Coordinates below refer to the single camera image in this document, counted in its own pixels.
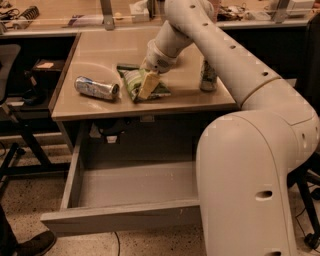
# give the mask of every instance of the desk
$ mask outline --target desk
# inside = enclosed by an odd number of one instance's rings
[[[116,65],[141,63],[158,29],[80,36],[52,112],[73,148],[73,158],[61,211],[41,218],[60,235],[201,223],[194,155],[207,121],[203,113],[214,118],[215,111],[232,111],[236,104],[220,81],[214,93],[198,89],[203,57],[194,45],[162,77],[171,97],[133,103]],[[74,88],[79,75],[118,82],[120,99],[112,103],[79,94]],[[146,116],[155,119],[145,122]],[[89,135],[91,122],[122,117],[131,121],[119,135],[119,144]],[[68,129],[70,124],[78,127]]]

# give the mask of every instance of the floor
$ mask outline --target floor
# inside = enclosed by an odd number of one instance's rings
[[[0,141],[6,147],[17,139],[19,138],[0,137]],[[63,143],[60,134],[41,135],[37,139],[52,162],[70,161],[69,150]],[[27,148],[26,151],[26,154],[20,159],[16,159],[14,164],[37,163]],[[6,185],[3,186],[0,198],[1,204],[20,242],[46,230],[46,227],[39,221],[40,216],[45,212],[59,209],[65,179],[66,175],[64,173],[55,173],[11,177],[5,182]],[[298,215],[303,210],[303,205],[295,187],[289,191],[289,197],[292,213]],[[305,233],[312,231],[306,212],[299,216],[298,220]],[[293,219],[293,222],[299,255],[319,255],[319,252],[306,248],[303,243],[303,232],[296,218]],[[46,255],[116,256],[119,249],[121,256],[206,255],[201,226],[62,237],[58,238],[57,243]]]

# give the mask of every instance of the black chair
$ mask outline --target black chair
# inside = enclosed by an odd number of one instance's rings
[[[8,77],[16,57],[20,52],[20,46],[15,44],[0,45],[0,105],[6,116],[12,121],[17,134],[20,134],[27,146],[30,147],[33,154],[39,160],[40,165],[29,166],[10,166],[10,163],[16,153],[23,153],[17,143],[13,143],[7,153],[1,167],[0,180],[3,176],[47,173],[52,171],[65,171],[69,169],[69,163],[51,163],[38,141],[33,135],[28,122],[21,119],[12,106],[6,104]]]
[[[307,25],[301,73],[295,89],[320,113],[320,13]],[[305,237],[305,244],[312,249],[320,244],[320,224],[313,200],[320,199],[320,189],[310,192],[310,185],[320,186],[320,156],[314,153],[302,166],[288,175],[288,187],[298,185],[314,233]]]

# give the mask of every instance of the gray drawer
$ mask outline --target gray drawer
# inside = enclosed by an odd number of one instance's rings
[[[136,118],[108,144],[81,123],[58,212],[41,221],[60,236],[200,224],[192,119]]]

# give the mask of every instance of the black shoe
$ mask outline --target black shoe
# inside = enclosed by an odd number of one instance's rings
[[[51,231],[45,231],[31,240],[18,244],[17,256],[40,256],[44,255],[55,244],[56,237]]]

